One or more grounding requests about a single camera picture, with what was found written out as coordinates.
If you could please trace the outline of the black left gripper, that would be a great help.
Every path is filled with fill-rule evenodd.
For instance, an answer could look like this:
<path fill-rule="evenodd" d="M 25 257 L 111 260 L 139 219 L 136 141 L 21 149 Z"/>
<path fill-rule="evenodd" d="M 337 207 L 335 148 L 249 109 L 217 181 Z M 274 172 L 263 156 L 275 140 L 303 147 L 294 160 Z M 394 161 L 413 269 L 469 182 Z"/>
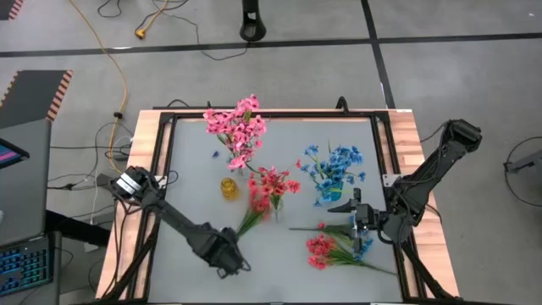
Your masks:
<path fill-rule="evenodd" d="M 238 247 L 237 232 L 231 227 L 214 229 L 210 224 L 196 227 L 200 235 L 194 248 L 195 254 L 216 269 L 220 279 L 237 275 L 240 271 L 251 271 L 251 265 L 241 254 Z"/>

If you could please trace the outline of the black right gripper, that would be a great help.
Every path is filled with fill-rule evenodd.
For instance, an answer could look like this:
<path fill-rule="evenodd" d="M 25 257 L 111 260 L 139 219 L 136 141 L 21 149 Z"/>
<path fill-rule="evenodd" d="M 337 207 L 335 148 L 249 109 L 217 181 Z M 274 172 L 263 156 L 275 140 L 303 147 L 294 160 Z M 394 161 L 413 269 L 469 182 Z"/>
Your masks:
<path fill-rule="evenodd" d="M 353 189 L 353 198 L 347 203 L 329 208 L 330 213 L 352 213 L 353 232 L 352 251 L 355 255 L 363 254 L 363 238 L 361 237 L 368 231 L 378 231 L 380 226 L 380 211 L 372 208 L 368 203 L 362 203 L 361 189 Z"/>

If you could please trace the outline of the red artificial flower bunch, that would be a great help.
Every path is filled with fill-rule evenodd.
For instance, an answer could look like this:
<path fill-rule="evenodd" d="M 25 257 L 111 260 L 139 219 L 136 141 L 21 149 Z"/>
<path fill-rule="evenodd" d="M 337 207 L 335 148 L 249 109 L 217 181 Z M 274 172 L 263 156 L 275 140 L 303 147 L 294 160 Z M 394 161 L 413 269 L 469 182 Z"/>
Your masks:
<path fill-rule="evenodd" d="M 363 239 L 363 254 L 355 255 L 352 251 L 352 241 L 347 237 L 323 233 L 306 241 L 309 252 L 307 262 L 315 269 L 326 269 L 331 266 L 364 267 L 379 272 L 395 275 L 395 272 L 380 268 L 365 261 L 373 239 Z"/>
<path fill-rule="evenodd" d="M 274 166 L 270 168 L 260 167 L 256 172 L 251 173 L 249 179 L 254 178 L 262 186 L 266 186 L 269 190 L 271 201 L 282 199 L 286 193 L 297 194 L 301 191 L 301 183 L 290 178 L 290 171 L 278 171 Z"/>
<path fill-rule="evenodd" d="M 249 201 L 246 212 L 239 224 L 236 234 L 241 238 L 254 226 L 264 221 L 271 210 L 269 190 L 266 186 L 259 184 L 254 178 L 247 182 L 249 190 Z"/>

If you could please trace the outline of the blue textured glass vase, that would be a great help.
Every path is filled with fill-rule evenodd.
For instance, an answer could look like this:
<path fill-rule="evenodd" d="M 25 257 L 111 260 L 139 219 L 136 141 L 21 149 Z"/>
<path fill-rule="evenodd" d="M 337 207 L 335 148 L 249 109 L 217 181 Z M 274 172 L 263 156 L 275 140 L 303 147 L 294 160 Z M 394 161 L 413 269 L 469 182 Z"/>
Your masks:
<path fill-rule="evenodd" d="M 336 202 L 342 196 L 343 182 L 338 181 L 329 186 L 323 187 L 320 191 L 320 202 Z"/>

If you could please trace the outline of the yellow ribbed glass vase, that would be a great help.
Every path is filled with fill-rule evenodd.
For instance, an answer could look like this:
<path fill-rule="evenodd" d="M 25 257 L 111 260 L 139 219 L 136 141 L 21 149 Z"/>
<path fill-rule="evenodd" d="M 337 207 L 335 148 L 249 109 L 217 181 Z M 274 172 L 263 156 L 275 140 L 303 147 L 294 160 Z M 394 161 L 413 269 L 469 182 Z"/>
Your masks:
<path fill-rule="evenodd" d="M 229 177 L 223 178 L 220 182 L 220 190 L 224 199 L 234 201 L 239 196 L 239 189 L 235 181 Z"/>

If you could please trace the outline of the black diagonal support strut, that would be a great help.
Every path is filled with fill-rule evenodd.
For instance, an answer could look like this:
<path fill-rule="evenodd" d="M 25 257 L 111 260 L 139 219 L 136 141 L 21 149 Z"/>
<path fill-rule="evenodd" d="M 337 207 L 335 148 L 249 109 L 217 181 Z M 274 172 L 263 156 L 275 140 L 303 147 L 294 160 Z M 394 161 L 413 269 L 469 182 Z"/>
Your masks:
<path fill-rule="evenodd" d="M 100 302 L 113 305 L 145 302 L 148 298 L 149 274 L 152 268 L 153 253 L 157 245 L 160 220 L 155 213 L 143 211 L 139 213 L 139 227 L 134 254 L 124 271 L 119 264 L 115 265 L 110 285 L 97 296 Z"/>
<path fill-rule="evenodd" d="M 435 302 L 436 300 L 451 300 L 455 297 L 447 292 L 441 284 L 430 274 L 429 270 L 425 267 L 422 260 L 418 255 L 409 247 L 407 242 L 403 242 L 399 245 L 401 251 L 406 254 L 410 260 L 414 273 L 418 274 L 421 281 L 425 286 L 429 288 L 433 294 L 433 298 L 429 297 L 409 297 L 409 300 L 416 300 L 420 302 Z"/>

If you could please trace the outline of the black desk base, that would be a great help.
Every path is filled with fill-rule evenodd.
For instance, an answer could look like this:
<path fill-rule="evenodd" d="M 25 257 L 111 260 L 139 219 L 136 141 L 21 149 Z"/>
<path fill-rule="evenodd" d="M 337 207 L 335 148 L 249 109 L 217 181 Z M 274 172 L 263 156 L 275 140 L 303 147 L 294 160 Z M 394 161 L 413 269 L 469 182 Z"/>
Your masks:
<path fill-rule="evenodd" d="M 89 243 L 99 247 L 106 247 L 109 242 L 111 230 L 47 210 L 45 213 L 45 231 L 58 231 L 64 237 Z"/>

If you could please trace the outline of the blue backlit keyboard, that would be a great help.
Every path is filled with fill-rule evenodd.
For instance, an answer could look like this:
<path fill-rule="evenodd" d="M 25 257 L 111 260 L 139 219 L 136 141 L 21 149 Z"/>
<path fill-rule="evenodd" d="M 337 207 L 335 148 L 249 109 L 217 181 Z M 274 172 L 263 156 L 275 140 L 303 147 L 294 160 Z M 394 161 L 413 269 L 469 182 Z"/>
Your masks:
<path fill-rule="evenodd" d="M 0 247 L 0 297 L 51 282 L 53 258 L 47 237 Z"/>

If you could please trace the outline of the grey side desk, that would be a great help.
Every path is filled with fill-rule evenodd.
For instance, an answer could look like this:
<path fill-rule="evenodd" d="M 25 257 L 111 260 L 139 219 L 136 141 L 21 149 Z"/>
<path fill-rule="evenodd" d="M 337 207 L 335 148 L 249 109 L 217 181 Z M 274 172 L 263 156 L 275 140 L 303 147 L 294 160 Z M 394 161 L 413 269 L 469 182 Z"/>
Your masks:
<path fill-rule="evenodd" d="M 0 169 L 0 247 L 41 235 L 45 228 L 51 122 L 35 120 L 0 129 L 0 138 L 30 154 Z"/>

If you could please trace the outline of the black pole base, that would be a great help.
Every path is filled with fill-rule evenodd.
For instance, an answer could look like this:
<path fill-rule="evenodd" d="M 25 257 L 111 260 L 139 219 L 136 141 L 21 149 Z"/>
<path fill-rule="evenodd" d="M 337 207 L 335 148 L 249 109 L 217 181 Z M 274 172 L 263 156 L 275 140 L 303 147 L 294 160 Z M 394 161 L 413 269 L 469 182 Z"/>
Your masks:
<path fill-rule="evenodd" d="M 246 42 L 261 41 L 267 33 L 263 23 L 259 0 L 242 0 L 242 25 L 240 36 Z"/>

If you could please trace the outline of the computer monitor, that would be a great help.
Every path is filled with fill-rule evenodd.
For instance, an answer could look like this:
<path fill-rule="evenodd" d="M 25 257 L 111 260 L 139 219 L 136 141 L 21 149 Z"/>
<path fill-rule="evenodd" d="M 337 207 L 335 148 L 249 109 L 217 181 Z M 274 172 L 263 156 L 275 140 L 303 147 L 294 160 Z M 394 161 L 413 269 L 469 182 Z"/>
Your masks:
<path fill-rule="evenodd" d="M 0 169 L 25 161 L 30 154 L 9 141 L 0 138 Z"/>

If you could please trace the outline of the black floor mat striped edge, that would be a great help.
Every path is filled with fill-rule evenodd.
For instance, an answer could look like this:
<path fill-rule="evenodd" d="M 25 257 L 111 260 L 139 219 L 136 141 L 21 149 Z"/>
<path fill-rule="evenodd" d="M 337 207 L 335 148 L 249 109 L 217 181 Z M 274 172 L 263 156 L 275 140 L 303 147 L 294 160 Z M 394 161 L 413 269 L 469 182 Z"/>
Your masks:
<path fill-rule="evenodd" d="M 0 21 L 16 19 L 23 3 L 24 0 L 0 0 Z"/>
<path fill-rule="evenodd" d="M 20 70 L 0 97 L 0 129 L 58 117 L 74 71 Z"/>

